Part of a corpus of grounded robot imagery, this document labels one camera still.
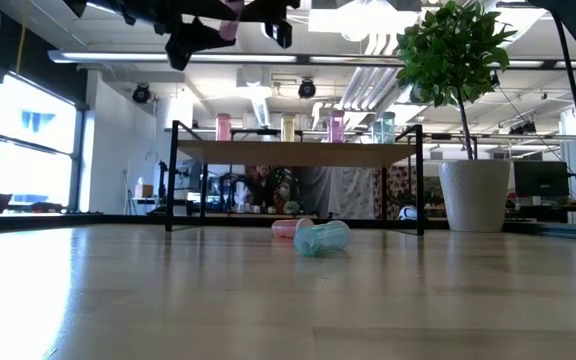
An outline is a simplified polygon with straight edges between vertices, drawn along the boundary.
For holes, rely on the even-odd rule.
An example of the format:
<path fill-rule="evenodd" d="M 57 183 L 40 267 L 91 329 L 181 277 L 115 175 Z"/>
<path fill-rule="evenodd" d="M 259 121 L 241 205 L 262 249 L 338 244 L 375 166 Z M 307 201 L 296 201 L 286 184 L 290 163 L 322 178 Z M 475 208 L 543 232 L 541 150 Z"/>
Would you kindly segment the pink medicine bottle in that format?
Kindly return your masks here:
<path fill-rule="evenodd" d="M 220 24 L 219 35 L 223 40 L 234 41 L 236 39 L 236 34 L 238 26 L 241 19 L 241 14 L 245 7 L 244 0 L 222 0 L 222 2 L 227 5 L 235 14 L 234 20 L 223 20 Z"/>
<path fill-rule="evenodd" d="M 330 143 L 343 143 L 345 136 L 345 112 L 333 110 L 328 121 L 328 140 Z"/>

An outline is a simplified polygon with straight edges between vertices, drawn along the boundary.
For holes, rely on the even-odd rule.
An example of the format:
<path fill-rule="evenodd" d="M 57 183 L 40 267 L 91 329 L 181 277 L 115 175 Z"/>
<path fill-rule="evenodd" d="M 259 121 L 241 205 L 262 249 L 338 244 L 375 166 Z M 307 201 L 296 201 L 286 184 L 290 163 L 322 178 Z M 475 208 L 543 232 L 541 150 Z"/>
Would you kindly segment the green leafy plant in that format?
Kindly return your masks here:
<path fill-rule="evenodd" d="M 465 105 L 494 90 L 492 66 L 504 71 L 510 64 L 505 49 L 516 34 L 473 3 L 449 1 L 397 36 L 396 54 L 403 68 L 397 84 L 409 88 L 413 99 L 434 107 L 459 108 L 467 156 L 475 158 Z"/>

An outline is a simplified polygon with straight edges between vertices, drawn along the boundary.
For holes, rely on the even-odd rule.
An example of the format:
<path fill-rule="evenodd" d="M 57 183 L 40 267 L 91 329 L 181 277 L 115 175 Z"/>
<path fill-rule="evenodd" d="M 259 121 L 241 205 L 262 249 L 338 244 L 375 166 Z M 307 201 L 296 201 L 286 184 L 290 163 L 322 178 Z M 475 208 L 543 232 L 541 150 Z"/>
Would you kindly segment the black aluminium table frame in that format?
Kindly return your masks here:
<path fill-rule="evenodd" d="M 225 226 L 225 227 L 270 227 L 274 219 L 255 217 L 174 217 L 174 226 Z M 352 229 L 379 229 L 411 231 L 416 235 L 415 221 L 345 220 Z M 87 226 L 101 224 L 123 225 L 164 225 L 164 217 L 125 216 L 125 215 L 29 215 L 0 216 L 0 231 L 21 231 L 57 227 Z M 576 240 L 576 225 L 558 223 L 505 222 L 503 231 L 507 233 L 535 236 L 558 237 Z"/>

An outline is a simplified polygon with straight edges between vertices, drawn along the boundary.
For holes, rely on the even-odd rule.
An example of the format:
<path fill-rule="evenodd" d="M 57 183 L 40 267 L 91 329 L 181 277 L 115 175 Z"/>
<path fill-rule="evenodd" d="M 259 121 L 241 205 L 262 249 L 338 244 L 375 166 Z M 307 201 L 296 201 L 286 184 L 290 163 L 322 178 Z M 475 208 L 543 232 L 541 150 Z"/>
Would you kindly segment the salmon red medicine bottle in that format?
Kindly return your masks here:
<path fill-rule="evenodd" d="M 310 218 L 284 219 L 275 221 L 271 230 L 276 238 L 292 239 L 299 229 L 313 225 L 314 223 Z"/>
<path fill-rule="evenodd" d="M 231 116 L 219 113 L 215 119 L 215 138 L 217 141 L 229 141 L 231 138 Z"/>

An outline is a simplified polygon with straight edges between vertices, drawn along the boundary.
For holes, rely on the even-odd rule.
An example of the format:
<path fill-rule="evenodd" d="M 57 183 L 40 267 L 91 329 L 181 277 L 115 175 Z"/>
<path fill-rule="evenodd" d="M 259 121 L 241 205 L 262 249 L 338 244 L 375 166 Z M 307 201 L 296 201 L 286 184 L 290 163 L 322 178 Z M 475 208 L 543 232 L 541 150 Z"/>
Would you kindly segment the patterned brown cloth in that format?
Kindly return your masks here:
<path fill-rule="evenodd" d="M 388 169 L 387 178 L 387 204 L 388 211 L 399 213 L 405 206 L 412 206 L 416 202 L 416 168 L 393 165 Z"/>

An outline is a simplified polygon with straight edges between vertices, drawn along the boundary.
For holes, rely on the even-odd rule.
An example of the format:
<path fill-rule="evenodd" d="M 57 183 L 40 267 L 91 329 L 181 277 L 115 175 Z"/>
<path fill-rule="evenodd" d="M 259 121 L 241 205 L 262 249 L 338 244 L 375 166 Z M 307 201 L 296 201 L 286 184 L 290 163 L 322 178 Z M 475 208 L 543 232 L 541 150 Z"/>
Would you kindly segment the long ceiling light strip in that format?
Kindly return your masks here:
<path fill-rule="evenodd" d="M 165 53 L 144 52 L 70 52 L 51 50 L 49 58 L 55 63 L 164 63 L 168 61 Z M 368 55 L 320 55 L 320 54 L 263 54 L 263 53 L 224 53 L 200 52 L 189 59 L 191 63 L 202 64 L 299 64 L 299 65 L 331 65 L 369 67 L 395 66 L 400 61 L 394 56 Z"/>

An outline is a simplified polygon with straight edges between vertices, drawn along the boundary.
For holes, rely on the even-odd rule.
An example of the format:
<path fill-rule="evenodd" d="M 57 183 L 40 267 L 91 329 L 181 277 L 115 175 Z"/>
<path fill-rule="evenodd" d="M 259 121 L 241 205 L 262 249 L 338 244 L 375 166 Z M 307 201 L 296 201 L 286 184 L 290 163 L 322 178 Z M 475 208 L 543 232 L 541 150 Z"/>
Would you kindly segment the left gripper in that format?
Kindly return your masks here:
<path fill-rule="evenodd" d="M 219 31 L 204 25 L 197 17 L 186 23 L 182 14 L 217 20 L 235 20 L 236 14 L 222 0 L 127 0 L 127 22 L 144 22 L 156 34 L 171 34 L 165 45 L 170 66 L 184 70 L 191 56 L 200 51 L 233 46 Z"/>

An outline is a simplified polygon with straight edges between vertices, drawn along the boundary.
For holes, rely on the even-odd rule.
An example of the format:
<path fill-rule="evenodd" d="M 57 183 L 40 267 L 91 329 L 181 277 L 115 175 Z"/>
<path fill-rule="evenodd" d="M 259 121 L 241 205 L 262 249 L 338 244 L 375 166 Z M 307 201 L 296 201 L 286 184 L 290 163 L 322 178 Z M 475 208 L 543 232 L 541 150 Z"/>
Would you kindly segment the black computer monitor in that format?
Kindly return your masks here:
<path fill-rule="evenodd" d="M 515 161 L 515 193 L 520 197 L 567 197 L 570 194 L 565 162 Z"/>

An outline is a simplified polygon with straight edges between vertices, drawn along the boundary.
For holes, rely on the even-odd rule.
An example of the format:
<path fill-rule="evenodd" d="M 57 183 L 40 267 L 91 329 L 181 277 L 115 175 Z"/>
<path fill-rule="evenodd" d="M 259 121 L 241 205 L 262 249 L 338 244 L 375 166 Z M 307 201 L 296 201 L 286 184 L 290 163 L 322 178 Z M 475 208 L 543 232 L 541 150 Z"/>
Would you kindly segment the wooden shelf black metal legs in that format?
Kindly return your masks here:
<path fill-rule="evenodd" d="M 408 144 L 398 141 L 408 138 Z M 425 233 L 423 197 L 423 128 L 414 125 L 395 137 L 393 144 L 351 144 L 312 142 L 251 142 L 251 141 L 206 141 L 191 128 L 175 120 L 171 126 L 169 172 L 166 193 L 164 227 L 167 232 L 176 223 L 186 224 L 174 215 L 175 167 L 179 152 L 202 164 L 200 190 L 200 215 L 195 220 L 199 225 L 206 223 L 207 171 L 210 164 L 217 165 L 271 165 L 288 167 L 370 167 L 381 170 L 381 229 L 394 223 L 387 219 L 388 169 L 394 163 L 413 156 L 417 170 L 416 234 Z"/>

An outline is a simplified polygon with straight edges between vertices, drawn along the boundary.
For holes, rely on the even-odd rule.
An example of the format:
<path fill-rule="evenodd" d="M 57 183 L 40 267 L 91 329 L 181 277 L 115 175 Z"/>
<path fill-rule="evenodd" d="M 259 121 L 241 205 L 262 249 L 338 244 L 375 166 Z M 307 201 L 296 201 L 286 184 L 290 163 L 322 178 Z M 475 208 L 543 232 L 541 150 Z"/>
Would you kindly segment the white plant pot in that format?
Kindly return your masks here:
<path fill-rule="evenodd" d="M 498 233 L 505 219 L 511 164 L 458 160 L 438 167 L 451 231 Z"/>

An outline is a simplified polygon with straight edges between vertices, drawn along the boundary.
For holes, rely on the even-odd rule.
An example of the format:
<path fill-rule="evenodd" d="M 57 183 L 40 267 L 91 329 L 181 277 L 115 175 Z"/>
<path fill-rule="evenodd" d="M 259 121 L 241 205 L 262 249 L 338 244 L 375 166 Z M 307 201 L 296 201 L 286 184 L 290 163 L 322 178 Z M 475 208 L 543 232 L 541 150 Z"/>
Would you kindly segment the person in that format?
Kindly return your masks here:
<path fill-rule="evenodd" d="M 425 177 L 424 212 L 428 217 L 444 218 L 446 216 L 444 196 L 439 177 Z"/>
<path fill-rule="evenodd" d="M 284 206 L 290 197 L 290 184 L 283 167 L 256 166 L 247 187 L 253 205 L 273 208 L 277 214 L 284 213 Z"/>

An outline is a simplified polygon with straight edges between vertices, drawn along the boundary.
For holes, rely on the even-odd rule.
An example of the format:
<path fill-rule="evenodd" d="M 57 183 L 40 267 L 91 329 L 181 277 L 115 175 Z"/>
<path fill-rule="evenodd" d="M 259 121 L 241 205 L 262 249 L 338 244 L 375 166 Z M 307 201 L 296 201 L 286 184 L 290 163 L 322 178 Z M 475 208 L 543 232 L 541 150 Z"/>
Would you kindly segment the white ventilation duct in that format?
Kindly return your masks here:
<path fill-rule="evenodd" d="M 273 95 L 269 71 L 261 65 L 243 65 L 237 70 L 236 95 L 251 102 L 261 128 L 270 126 L 267 99 Z"/>

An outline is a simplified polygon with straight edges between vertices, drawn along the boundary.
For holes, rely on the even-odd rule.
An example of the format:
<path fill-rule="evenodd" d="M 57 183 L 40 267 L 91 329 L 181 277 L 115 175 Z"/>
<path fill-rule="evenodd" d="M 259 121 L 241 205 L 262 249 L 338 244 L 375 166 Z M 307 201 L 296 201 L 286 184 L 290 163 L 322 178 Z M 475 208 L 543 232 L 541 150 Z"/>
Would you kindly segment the white cloth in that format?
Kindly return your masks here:
<path fill-rule="evenodd" d="M 374 220 L 374 171 L 360 167 L 304 167 L 299 202 L 320 218 Z"/>

